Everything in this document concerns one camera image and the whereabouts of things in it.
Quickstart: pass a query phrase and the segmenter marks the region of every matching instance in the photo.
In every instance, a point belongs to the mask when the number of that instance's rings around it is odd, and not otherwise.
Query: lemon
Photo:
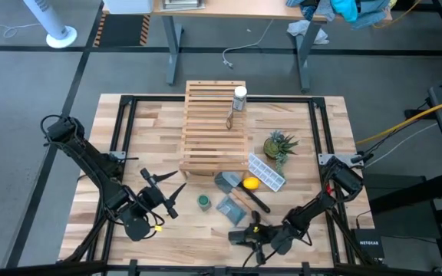
[[[257,189],[259,188],[260,180],[256,177],[249,177],[243,180],[243,186],[247,189]]]

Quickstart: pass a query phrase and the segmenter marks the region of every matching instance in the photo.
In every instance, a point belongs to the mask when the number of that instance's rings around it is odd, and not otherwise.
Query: butcher block tabletop
[[[247,88],[249,94],[256,93],[249,87]],[[110,147],[120,97],[120,94],[102,94],[93,127],[91,130],[85,130],[91,131],[90,142],[102,153],[107,153]],[[355,153],[355,142],[344,98],[325,97],[325,102],[335,152]],[[295,139],[300,141],[299,145],[294,148],[297,155],[289,156],[289,161],[284,166],[286,184],[278,192],[273,192],[264,184],[261,184],[255,191],[255,194],[272,210],[270,214],[265,214],[262,210],[259,212],[265,215],[273,225],[279,225],[290,209],[297,205],[303,206],[322,190],[308,104],[248,102],[246,108],[249,151],[255,153],[272,168],[275,168],[275,164],[266,159],[262,146],[273,130],[281,130],[284,134],[294,135]],[[183,110],[183,102],[160,100],[137,102],[127,157],[139,159],[127,161],[123,180],[123,183],[131,187],[133,191],[139,192],[147,185],[140,175],[142,168],[147,168],[151,174],[157,175],[179,169]],[[127,113],[128,107],[125,110],[126,116],[122,123],[118,149],[122,147],[120,143],[125,133]],[[323,153],[326,153],[322,120],[320,113],[316,113]],[[184,181],[183,176],[177,173],[161,182],[159,187],[168,197]],[[209,196],[213,204],[213,207],[206,212],[203,212],[196,202],[201,194]],[[163,231],[156,233],[152,238],[134,242],[127,237],[123,226],[116,225],[108,264],[128,265],[130,259],[137,259],[139,265],[241,267],[251,249],[231,245],[228,241],[228,231],[233,225],[225,215],[216,210],[216,205],[225,196],[214,184],[212,176],[189,176],[187,185],[176,199],[174,208],[179,214],[176,219],[168,217],[162,205],[154,209],[165,218]],[[232,199],[245,208],[234,196]],[[92,228],[97,203],[97,187],[88,178],[82,178],[76,188],[61,245],[60,259],[69,256]],[[356,200],[346,203],[345,206],[349,226],[352,227],[356,215],[370,209],[366,190],[363,189]],[[251,218],[249,210],[246,211],[247,216],[238,224],[238,227],[248,226]],[[359,223],[362,228],[373,228],[371,213],[361,215]],[[344,239],[338,228],[335,228],[341,261],[345,262]],[[104,229],[98,239],[96,259],[100,259],[104,246]],[[286,255],[275,254],[265,266],[298,268],[301,267],[303,261],[306,261],[312,268],[333,268],[324,214],[312,220],[309,234],[313,246],[310,247],[294,240],[292,249]],[[266,245],[264,249],[266,255],[272,252],[270,245]],[[252,257],[247,266],[254,265],[256,261],[255,257]]]

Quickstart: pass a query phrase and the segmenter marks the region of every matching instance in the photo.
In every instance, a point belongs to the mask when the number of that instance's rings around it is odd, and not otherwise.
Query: wooden desk
[[[160,15],[167,35],[170,58],[167,65],[167,83],[173,85],[175,82],[176,62],[180,55],[180,39],[183,28],[180,24],[173,22],[173,16],[208,16],[222,18],[269,18],[269,19],[304,19],[299,7],[288,7],[285,0],[205,0],[206,8],[189,11],[161,11],[163,0],[154,0],[152,15]],[[104,13],[109,13],[104,5]],[[341,16],[337,16],[339,21],[343,21]],[[383,23],[392,20],[391,13],[387,11],[387,17]],[[307,57],[313,46],[316,35],[321,25],[327,19],[323,15],[314,15],[308,27],[305,37],[298,35],[296,39],[296,54],[298,56],[299,82],[301,92],[307,93],[310,90],[309,69]]]
[[[103,94],[98,104],[90,142],[103,153],[109,149],[119,99],[118,94]],[[355,143],[344,98],[326,97],[325,101],[335,152],[355,153]],[[297,205],[304,205],[321,190],[308,104],[247,103],[247,119],[250,151],[264,160],[266,158],[262,153],[262,145],[274,129],[293,134],[300,140],[300,144],[295,148],[298,155],[290,156],[285,165],[287,177],[285,186],[279,192],[273,192],[262,184],[256,191],[256,195],[272,209],[267,215],[268,219],[273,224],[279,224],[288,210]],[[326,152],[319,112],[317,120],[323,151]],[[146,167],[151,173],[156,174],[178,169],[182,125],[183,102],[138,102],[128,157],[139,157],[139,160],[127,161],[124,184],[137,192],[146,185],[140,176],[141,168]],[[121,148],[122,140],[121,137],[118,148]],[[182,183],[183,177],[178,173],[162,182],[160,187],[166,195],[170,195]],[[202,212],[196,204],[196,197],[201,193],[208,195],[213,202],[213,207],[207,212]],[[227,233],[232,227],[231,222],[215,209],[224,196],[214,185],[213,177],[191,176],[176,200],[175,209],[179,213],[178,218],[166,217],[163,206],[155,209],[155,212],[166,220],[163,231],[157,233],[155,237],[132,242],[125,235],[123,227],[115,227],[109,264],[128,265],[130,259],[137,259],[139,265],[240,267],[250,253],[250,249],[231,246],[228,241]],[[60,258],[69,256],[91,229],[97,201],[97,188],[89,179],[82,179],[76,189]],[[365,189],[356,200],[347,203],[346,207],[349,224],[354,225],[356,215],[369,210]],[[247,226],[248,220],[247,216],[239,226]],[[374,227],[371,213],[362,215],[359,222],[363,228]],[[313,240],[312,247],[294,241],[287,255],[274,255],[266,266],[297,268],[301,266],[302,261],[308,261],[313,268],[333,267],[328,229],[323,214],[312,220],[309,233]],[[343,238],[339,231],[337,236],[341,261],[345,262]],[[97,247],[98,258],[103,247],[103,239],[102,232]],[[271,251],[267,245],[266,254]],[[247,265],[254,264],[253,258]]]
[[[154,0],[152,15],[304,19],[300,8],[286,6],[285,0],[206,0],[206,8],[189,11],[161,11],[162,3],[163,0]],[[106,5],[104,5],[103,12],[110,13]],[[313,21],[327,21],[327,19],[323,15],[313,15]],[[383,21],[391,21],[389,11]]]

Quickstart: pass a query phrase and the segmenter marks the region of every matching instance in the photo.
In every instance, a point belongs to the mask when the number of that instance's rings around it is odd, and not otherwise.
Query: potted plant
[[[275,160],[275,170],[281,176],[282,166],[288,161],[288,153],[294,153],[291,148],[298,145],[299,141],[291,143],[294,136],[284,136],[280,130],[274,130],[270,137],[264,142],[264,153],[267,158]]]

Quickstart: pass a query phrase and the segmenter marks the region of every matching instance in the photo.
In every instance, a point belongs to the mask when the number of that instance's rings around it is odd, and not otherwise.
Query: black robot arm
[[[303,237],[308,235],[308,228],[311,220],[324,212],[327,212],[335,221],[335,224],[340,228],[344,238],[349,242],[356,255],[361,260],[363,265],[374,265],[374,260],[365,252],[361,250],[361,246],[357,243],[354,236],[350,232],[348,226],[341,220],[335,205],[339,202],[349,202],[358,196],[362,190],[362,178],[352,171],[345,163],[339,159],[332,157],[322,170],[323,183],[325,188],[310,202],[304,206],[297,206],[286,214],[282,220],[282,225],[265,226],[257,223],[257,233],[254,233],[254,225],[250,226],[244,232],[230,232],[229,240],[234,245],[251,246],[255,251],[258,249],[258,255],[263,256],[261,246],[255,248],[253,244],[263,245],[270,243],[274,252],[281,255],[287,253],[292,246],[292,240],[297,239],[312,245],[312,241],[308,236],[309,241],[304,241]],[[343,188],[347,195],[342,199],[332,197],[332,188],[328,184],[329,180],[333,180],[334,184]],[[253,243],[246,242],[246,239],[254,240]],[[258,265],[265,264],[267,259],[259,261]]]
[[[50,117],[57,117],[58,120],[45,131],[43,123]],[[124,160],[111,154],[100,153],[91,145],[84,138],[84,128],[78,119],[49,115],[42,120],[41,130],[48,144],[55,145],[71,157],[96,185],[100,193],[99,204],[103,211],[101,217],[77,251],[67,259],[68,261],[79,261],[81,259],[84,251],[89,247],[91,241],[97,237],[97,233],[107,220],[123,224],[129,238],[133,241],[139,241],[150,238],[152,235],[147,237],[150,230],[155,225],[164,223],[163,218],[153,212],[153,209],[160,204],[167,207],[168,214],[172,219],[178,216],[173,206],[176,197],[186,183],[179,187],[169,199],[165,197],[157,185],[176,172],[156,176],[151,175],[147,169],[142,169],[140,173],[150,186],[134,194],[129,186],[120,182],[124,171]],[[149,224],[147,214],[153,216],[155,225]]]

